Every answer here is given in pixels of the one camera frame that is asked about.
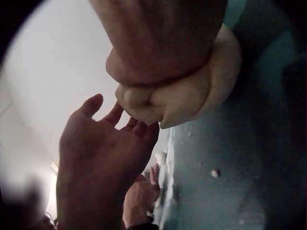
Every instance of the hand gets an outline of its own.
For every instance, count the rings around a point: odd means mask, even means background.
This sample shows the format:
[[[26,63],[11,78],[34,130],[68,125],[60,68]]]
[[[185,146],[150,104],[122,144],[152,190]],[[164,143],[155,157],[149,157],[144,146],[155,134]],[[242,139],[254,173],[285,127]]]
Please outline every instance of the hand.
[[[158,184],[159,167],[150,170],[150,180],[140,175],[126,194],[123,221],[126,228],[150,222],[147,211],[152,212],[160,195]]]
[[[88,99],[70,116],[60,139],[59,229],[119,228],[125,194],[157,142],[158,123],[147,126],[131,118],[116,130],[123,112],[118,103],[93,120],[102,102],[100,94]]]

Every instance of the white debris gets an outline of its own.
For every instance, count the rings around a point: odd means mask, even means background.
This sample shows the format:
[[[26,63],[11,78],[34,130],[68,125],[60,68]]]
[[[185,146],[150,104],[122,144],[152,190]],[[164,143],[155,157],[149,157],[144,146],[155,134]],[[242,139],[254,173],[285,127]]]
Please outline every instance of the white debris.
[[[213,169],[211,171],[211,175],[214,177],[214,178],[218,178],[219,177],[219,170],[218,169]]]

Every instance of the blue surface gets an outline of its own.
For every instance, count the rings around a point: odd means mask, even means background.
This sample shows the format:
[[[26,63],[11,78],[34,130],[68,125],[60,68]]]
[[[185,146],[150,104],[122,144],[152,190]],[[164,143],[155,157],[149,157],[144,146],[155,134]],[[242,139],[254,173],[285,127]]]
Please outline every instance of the blue surface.
[[[231,0],[224,22],[241,43],[241,74],[224,105],[170,129],[158,221],[291,229],[306,208],[306,49],[269,1]]]

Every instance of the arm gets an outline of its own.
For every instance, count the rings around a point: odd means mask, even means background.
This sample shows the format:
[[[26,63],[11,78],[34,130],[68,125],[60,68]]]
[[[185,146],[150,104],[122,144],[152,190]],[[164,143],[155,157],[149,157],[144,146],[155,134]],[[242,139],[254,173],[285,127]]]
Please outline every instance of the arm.
[[[107,72],[124,85],[180,78],[206,61],[226,0],[89,0],[113,45]]]

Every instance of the dark sleeve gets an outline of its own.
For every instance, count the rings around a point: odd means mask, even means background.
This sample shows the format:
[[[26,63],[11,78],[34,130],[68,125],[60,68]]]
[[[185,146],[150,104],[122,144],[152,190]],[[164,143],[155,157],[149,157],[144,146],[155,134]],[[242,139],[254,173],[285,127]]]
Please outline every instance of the dark sleeve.
[[[147,224],[132,226],[130,228],[127,228],[127,230],[159,230],[159,227],[158,225],[147,223]]]

